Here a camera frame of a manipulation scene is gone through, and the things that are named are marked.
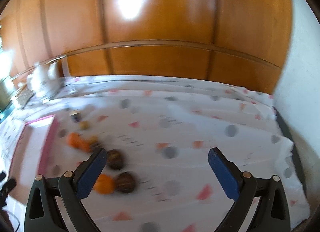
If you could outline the orange tangerine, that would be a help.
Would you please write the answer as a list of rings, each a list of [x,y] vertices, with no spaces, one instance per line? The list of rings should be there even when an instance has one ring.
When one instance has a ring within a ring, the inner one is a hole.
[[[102,195],[110,195],[115,191],[115,183],[111,176],[100,174],[96,180],[93,190]]]

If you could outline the orange carrot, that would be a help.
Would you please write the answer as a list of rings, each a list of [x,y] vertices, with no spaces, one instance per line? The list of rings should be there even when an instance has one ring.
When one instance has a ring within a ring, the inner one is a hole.
[[[76,132],[72,132],[67,136],[67,144],[84,152],[91,152],[90,144],[86,140],[82,139],[80,134]]]

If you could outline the dark brown round fruit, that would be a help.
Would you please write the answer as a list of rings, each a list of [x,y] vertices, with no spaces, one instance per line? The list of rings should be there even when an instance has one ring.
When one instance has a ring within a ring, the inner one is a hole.
[[[121,170],[125,165],[123,154],[119,150],[108,150],[107,151],[107,162],[106,166],[112,170]]]

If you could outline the pink rimmed white tray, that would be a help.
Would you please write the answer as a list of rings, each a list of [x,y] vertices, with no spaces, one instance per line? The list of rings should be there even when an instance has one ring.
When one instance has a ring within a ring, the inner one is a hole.
[[[27,204],[35,177],[46,174],[58,125],[55,115],[42,117],[26,122],[18,137],[9,169],[17,185],[10,196],[23,205]]]

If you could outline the purple cut sweet potato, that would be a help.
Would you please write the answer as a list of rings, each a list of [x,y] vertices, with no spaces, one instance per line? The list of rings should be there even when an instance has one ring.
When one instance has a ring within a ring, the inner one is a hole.
[[[100,149],[100,148],[103,148],[103,144],[101,142],[95,142],[95,143],[92,143],[90,144],[90,151],[91,152],[94,152],[96,149]]]

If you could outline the dark brown wrinkled fruit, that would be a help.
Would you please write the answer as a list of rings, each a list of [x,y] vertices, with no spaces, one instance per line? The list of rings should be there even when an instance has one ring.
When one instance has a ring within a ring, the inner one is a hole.
[[[130,194],[135,191],[137,181],[131,172],[123,172],[114,178],[115,189],[123,194]]]

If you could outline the small tan potato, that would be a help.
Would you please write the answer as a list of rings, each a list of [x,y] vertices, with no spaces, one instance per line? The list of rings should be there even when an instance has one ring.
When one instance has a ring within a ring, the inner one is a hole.
[[[88,140],[90,146],[99,146],[99,138],[97,136],[91,136]]]

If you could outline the white lace tissue box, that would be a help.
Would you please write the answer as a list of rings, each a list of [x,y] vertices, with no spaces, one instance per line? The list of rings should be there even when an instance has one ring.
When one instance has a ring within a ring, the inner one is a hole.
[[[10,98],[16,108],[24,108],[28,101],[33,97],[33,91],[29,90],[27,85],[19,87]]]

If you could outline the small yellow-brown fruit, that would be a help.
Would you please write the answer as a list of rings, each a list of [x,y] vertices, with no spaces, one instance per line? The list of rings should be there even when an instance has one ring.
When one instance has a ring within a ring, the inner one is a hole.
[[[81,122],[79,123],[79,129],[81,129],[81,130],[87,130],[87,129],[89,129],[89,128],[90,128],[90,124],[89,124],[88,121],[81,121]]]

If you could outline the white ceramic electric kettle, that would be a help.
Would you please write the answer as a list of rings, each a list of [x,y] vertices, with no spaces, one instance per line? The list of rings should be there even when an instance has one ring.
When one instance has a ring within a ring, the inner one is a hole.
[[[36,62],[33,72],[27,76],[27,87],[40,100],[50,99],[56,95],[60,89],[57,62],[52,64]]]

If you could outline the white patterned tablecloth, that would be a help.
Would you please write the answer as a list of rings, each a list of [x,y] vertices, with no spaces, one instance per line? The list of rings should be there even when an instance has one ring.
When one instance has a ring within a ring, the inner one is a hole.
[[[81,112],[79,129],[69,113]],[[293,142],[276,121],[273,97],[218,82],[165,77],[81,77],[52,100],[31,99],[1,123],[1,169],[8,170],[26,122],[55,115],[59,123],[47,177],[74,170],[89,155],[67,144],[76,132],[97,136],[126,156],[138,179],[131,194],[95,191],[83,204],[101,231],[214,231],[232,205],[208,164],[218,147],[240,170],[280,177],[291,228],[310,216],[292,161]]]

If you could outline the wooden wall cabinet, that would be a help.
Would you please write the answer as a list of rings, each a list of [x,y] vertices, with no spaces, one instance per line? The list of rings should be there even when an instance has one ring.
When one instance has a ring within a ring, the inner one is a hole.
[[[69,72],[159,75],[271,93],[286,60],[292,0],[9,0],[1,38],[18,79],[66,55]]]

